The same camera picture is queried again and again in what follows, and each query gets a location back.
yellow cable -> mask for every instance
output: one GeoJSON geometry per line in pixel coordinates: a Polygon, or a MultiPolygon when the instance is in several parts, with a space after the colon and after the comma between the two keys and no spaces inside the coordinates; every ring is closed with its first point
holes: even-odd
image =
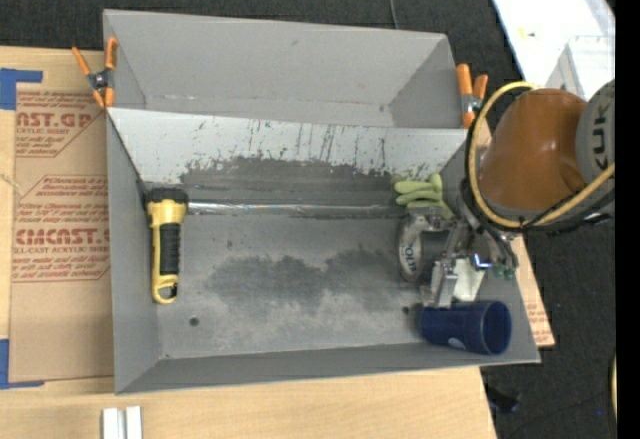
{"type": "MultiPolygon", "coordinates": [[[[496,224],[506,226],[509,228],[520,228],[526,224],[521,224],[516,220],[509,220],[500,215],[497,215],[487,204],[482,197],[482,193],[480,192],[480,188],[478,186],[478,179],[476,177],[476,145],[478,142],[478,136],[480,132],[480,128],[478,125],[480,121],[483,121],[493,103],[495,103],[498,99],[500,99],[507,92],[518,89],[518,88],[526,88],[526,89],[535,89],[536,86],[529,82],[518,81],[512,82],[507,85],[500,87],[496,92],[494,92],[491,97],[487,100],[485,105],[480,109],[478,113],[478,117],[476,117],[476,126],[473,129],[472,136],[469,142],[469,184],[471,187],[471,192],[473,197],[478,205],[478,207],[482,210],[482,212],[493,222],[496,224]]],[[[573,208],[578,206],[582,201],[584,201],[587,197],[589,197],[593,192],[595,192],[598,187],[600,187],[607,179],[609,179],[613,173],[615,172],[615,162],[609,165],[606,170],[600,173],[600,175],[594,179],[591,183],[589,183],[584,189],[580,191],[580,193],[576,194],[569,201],[560,206],[557,210],[549,213],[540,219],[537,224],[547,224],[556,218],[564,215],[565,213],[571,211],[573,208]]]]}

cardboard label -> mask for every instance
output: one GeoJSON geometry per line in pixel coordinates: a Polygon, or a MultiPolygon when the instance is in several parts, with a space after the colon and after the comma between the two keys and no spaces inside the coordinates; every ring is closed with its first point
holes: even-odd
{"type": "Polygon", "coordinates": [[[16,158],[57,156],[100,113],[91,94],[20,92],[16,158]]]}
{"type": "MultiPolygon", "coordinates": [[[[90,93],[21,91],[18,169],[36,167],[36,160],[25,158],[58,156],[101,113],[90,93]]],[[[44,174],[22,196],[16,212],[12,281],[100,278],[109,268],[107,198],[104,174],[44,174]]]]}
{"type": "Polygon", "coordinates": [[[16,213],[12,280],[101,277],[109,268],[106,200],[106,176],[44,176],[16,213]]]}

table surface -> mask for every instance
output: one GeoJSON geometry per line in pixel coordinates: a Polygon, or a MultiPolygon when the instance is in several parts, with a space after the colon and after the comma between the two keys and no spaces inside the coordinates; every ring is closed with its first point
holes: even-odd
{"type": "MultiPolygon", "coordinates": [[[[59,50],[1,48],[0,63],[26,67],[59,50]]],[[[93,60],[100,53],[89,54],[93,60]]],[[[0,111],[0,182],[3,209],[0,302],[10,294],[15,114],[0,111]]],[[[536,343],[553,344],[524,242],[518,281],[536,343]]],[[[8,305],[0,309],[0,337],[8,333],[8,305]]],[[[100,411],[143,408],[147,439],[190,437],[447,437],[495,438],[476,367],[366,377],[219,387],[115,396],[110,377],[47,382],[0,392],[0,422],[7,437],[99,437],[100,411]]]]}

blue tape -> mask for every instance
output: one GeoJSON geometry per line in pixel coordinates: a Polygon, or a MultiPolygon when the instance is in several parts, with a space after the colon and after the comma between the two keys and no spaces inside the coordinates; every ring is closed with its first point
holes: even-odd
{"type": "Polygon", "coordinates": [[[16,109],[16,84],[18,82],[40,83],[42,71],[23,71],[22,69],[0,69],[0,108],[16,109]]]}
{"type": "Polygon", "coordinates": [[[17,382],[9,384],[9,340],[0,339],[0,390],[12,389],[16,387],[36,387],[44,382],[17,382]]]}

metal bracket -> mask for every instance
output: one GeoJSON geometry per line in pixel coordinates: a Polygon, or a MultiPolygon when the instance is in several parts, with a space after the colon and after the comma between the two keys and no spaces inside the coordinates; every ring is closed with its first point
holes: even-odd
{"type": "Polygon", "coordinates": [[[101,439],[142,439],[142,408],[102,409],[101,439]]]}

